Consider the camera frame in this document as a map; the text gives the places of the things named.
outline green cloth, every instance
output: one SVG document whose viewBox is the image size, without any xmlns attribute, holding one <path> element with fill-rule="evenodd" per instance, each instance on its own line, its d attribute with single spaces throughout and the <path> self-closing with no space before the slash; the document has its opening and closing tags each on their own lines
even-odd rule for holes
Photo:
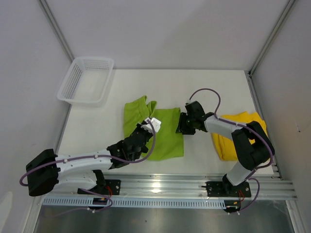
<svg viewBox="0 0 311 233">
<path fill-rule="evenodd" d="M 161 121 L 161 128 L 156 134 L 156 142 L 153 153 L 148 160 L 164 160 L 174 157 L 184 156 L 184 138 L 181 133 L 176 133 L 178 126 L 180 108 L 156 109 L 156 101 L 146 104 L 147 96 L 143 96 L 134 102 L 124 106 L 124 136 L 128 137 L 136 128 L 137 123 L 141 123 L 147 117 L 155 117 Z M 147 143 L 150 149 L 153 137 Z"/>
</svg>

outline yellow towel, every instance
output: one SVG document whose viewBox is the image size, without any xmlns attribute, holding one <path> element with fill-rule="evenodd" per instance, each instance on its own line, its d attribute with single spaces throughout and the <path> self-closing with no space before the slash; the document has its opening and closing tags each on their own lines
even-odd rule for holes
<svg viewBox="0 0 311 233">
<path fill-rule="evenodd" d="M 260 118 L 258 113 L 248 114 L 248 112 L 243 112 L 237 115 L 223 115 L 222 118 L 226 118 L 228 120 L 239 121 L 243 123 L 250 123 L 253 120 L 257 121 L 263 128 L 264 132 L 267 134 L 267 126 L 264 120 Z M 216 151 L 219 155 L 219 158 L 224 161 L 234 161 L 238 160 L 237 153 L 234 148 L 233 142 L 221 135 L 216 133 L 212 133 L 212 138 L 214 141 L 214 145 L 216 147 Z"/>
</svg>

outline gray wall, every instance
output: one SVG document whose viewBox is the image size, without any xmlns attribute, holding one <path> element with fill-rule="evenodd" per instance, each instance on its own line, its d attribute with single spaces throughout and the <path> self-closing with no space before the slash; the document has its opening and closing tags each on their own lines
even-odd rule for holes
<svg viewBox="0 0 311 233">
<path fill-rule="evenodd" d="M 287 0 L 48 0 L 75 56 L 249 70 Z"/>
<path fill-rule="evenodd" d="M 36 0 L 0 1 L 0 54 L 0 199 L 13 192 L 3 232 L 17 233 L 31 200 L 18 181 L 55 146 L 68 108 L 56 93 L 70 62 Z"/>
<path fill-rule="evenodd" d="M 311 1 L 298 1 L 254 81 L 281 172 L 293 181 L 311 231 L 310 9 Z"/>
</svg>

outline white tabletop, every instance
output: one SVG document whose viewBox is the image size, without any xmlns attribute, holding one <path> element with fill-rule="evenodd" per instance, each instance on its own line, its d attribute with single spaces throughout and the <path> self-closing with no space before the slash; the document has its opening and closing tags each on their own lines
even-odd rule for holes
<svg viewBox="0 0 311 233">
<path fill-rule="evenodd" d="M 219 92 L 222 102 L 219 115 L 253 113 L 255 107 L 244 71 L 241 70 L 115 70 L 113 83 L 104 106 L 72 106 L 59 154 L 81 154 L 102 150 L 124 139 L 123 108 L 143 95 L 157 101 L 157 108 L 180 107 L 197 89 L 208 87 Z M 208 91 L 197 93 L 205 112 L 213 112 L 217 96 Z M 224 175 L 235 162 L 221 161 L 209 133 L 184 136 L 184 157 L 131 164 L 111 173 Z M 270 167 L 257 175 L 271 176 Z"/>
</svg>

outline white basket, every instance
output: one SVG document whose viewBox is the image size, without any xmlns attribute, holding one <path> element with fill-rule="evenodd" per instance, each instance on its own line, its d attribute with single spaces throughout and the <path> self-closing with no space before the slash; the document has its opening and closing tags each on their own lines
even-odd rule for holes
<svg viewBox="0 0 311 233">
<path fill-rule="evenodd" d="M 72 105 L 101 106 L 112 82 L 114 61 L 102 57 L 77 57 L 73 60 L 57 93 L 59 100 Z"/>
</svg>

